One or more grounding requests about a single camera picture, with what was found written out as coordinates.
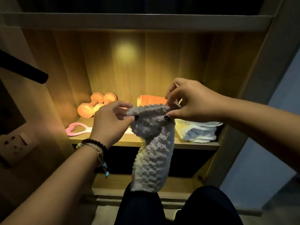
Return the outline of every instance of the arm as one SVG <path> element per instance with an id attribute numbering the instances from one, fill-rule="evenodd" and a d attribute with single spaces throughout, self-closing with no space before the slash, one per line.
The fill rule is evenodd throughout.
<path id="1" fill-rule="evenodd" d="M 261 146 L 300 171 L 300 116 L 266 105 L 220 95 L 201 83 L 176 78 L 167 104 L 182 98 L 182 108 L 167 115 L 188 121 L 221 121 L 244 132 Z"/>
<path id="2" fill-rule="evenodd" d="M 126 118 L 127 102 L 115 101 L 95 113 L 91 139 L 107 148 L 124 134 L 133 117 Z M 73 153 L 26 201 L 11 213 L 1 225 L 63 224 L 72 206 L 78 203 L 84 182 L 93 174 L 98 153 L 84 145 Z"/>

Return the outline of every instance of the person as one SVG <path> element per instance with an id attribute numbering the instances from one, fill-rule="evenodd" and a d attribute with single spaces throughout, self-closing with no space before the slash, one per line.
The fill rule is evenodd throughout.
<path id="1" fill-rule="evenodd" d="M 179 110 L 167 113 L 170 118 L 187 121 L 220 121 L 244 132 L 257 143 L 300 170 L 300 116 L 254 102 L 220 95 L 201 83 L 176 78 L 167 90 L 167 105 L 182 99 Z M 115 101 L 95 113 L 90 138 L 107 148 L 116 143 L 134 117 L 126 117 L 127 102 Z M 1 225 L 63 224 L 72 205 L 79 201 L 80 188 L 92 175 L 98 153 L 84 145 L 74 152 L 27 200 Z M 130 192 L 127 187 L 115 225 L 165 224 L 163 207 L 157 193 Z M 204 186 L 195 190 L 174 224 L 242 224 L 234 206 L 219 189 Z"/>

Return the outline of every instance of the hand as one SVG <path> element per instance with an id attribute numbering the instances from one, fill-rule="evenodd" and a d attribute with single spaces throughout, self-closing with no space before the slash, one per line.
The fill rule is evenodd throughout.
<path id="1" fill-rule="evenodd" d="M 182 108 L 168 112 L 167 116 L 196 122 L 222 121 L 224 109 L 230 100 L 198 81 L 183 78 L 175 78 L 167 90 L 166 99 L 167 105 L 182 99 Z"/>
<path id="2" fill-rule="evenodd" d="M 107 148 L 121 139 L 134 117 L 126 117 L 127 110 L 120 107 L 132 108 L 133 105 L 117 100 L 100 107 L 95 113 L 90 139 L 101 142 Z"/>

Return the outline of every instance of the forearm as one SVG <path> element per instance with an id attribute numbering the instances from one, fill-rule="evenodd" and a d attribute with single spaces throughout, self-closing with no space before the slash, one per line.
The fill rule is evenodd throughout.
<path id="1" fill-rule="evenodd" d="M 63 224 L 81 187 L 92 175 L 97 156 L 92 147 L 81 147 L 1 225 Z"/>
<path id="2" fill-rule="evenodd" d="M 223 119 L 295 170 L 300 170 L 300 116 L 270 106 L 228 98 Z"/>

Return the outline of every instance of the pink heart-shaped handle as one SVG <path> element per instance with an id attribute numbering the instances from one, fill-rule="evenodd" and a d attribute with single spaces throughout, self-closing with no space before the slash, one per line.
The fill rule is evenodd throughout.
<path id="1" fill-rule="evenodd" d="M 81 132 L 72 132 L 76 126 L 82 126 L 85 128 L 84 131 L 81 131 Z M 81 123 L 81 122 L 74 122 L 74 123 L 71 123 L 69 125 L 68 128 L 66 128 L 66 133 L 68 134 L 68 136 L 78 136 L 78 135 L 81 135 L 81 134 L 84 134 L 84 133 L 90 133 L 92 132 L 92 127 L 88 127 L 87 125 Z"/>

